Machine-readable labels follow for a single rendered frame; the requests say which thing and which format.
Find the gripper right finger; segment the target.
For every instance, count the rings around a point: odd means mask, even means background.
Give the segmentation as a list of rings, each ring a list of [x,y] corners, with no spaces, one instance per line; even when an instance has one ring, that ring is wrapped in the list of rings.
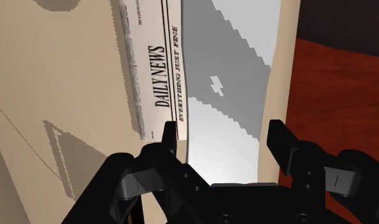
[[[290,224],[350,224],[326,208],[327,194],[361,224],[379,224],[379,161],[360,150],[329,154],[299,140],[281,120],[269,121],[267,147],[292,177]]]

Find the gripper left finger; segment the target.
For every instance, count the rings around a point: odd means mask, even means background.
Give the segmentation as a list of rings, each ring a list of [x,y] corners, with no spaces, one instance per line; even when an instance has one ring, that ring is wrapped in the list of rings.
[[[62,224],[129,224],[141,195],[152,193],[166,224],[210,224],[204,191],[208,184],[175,155],[176,123],[166,122],[162,140],[129,153],[110,155],[96,172]]]

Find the folded white newspaper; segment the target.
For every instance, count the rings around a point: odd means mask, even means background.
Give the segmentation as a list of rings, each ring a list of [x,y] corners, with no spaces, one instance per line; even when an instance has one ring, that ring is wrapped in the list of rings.
[[[187,140],[187,93],[182,50],[182,0],[119,0],[140,138],[160,141],[176,123]]]

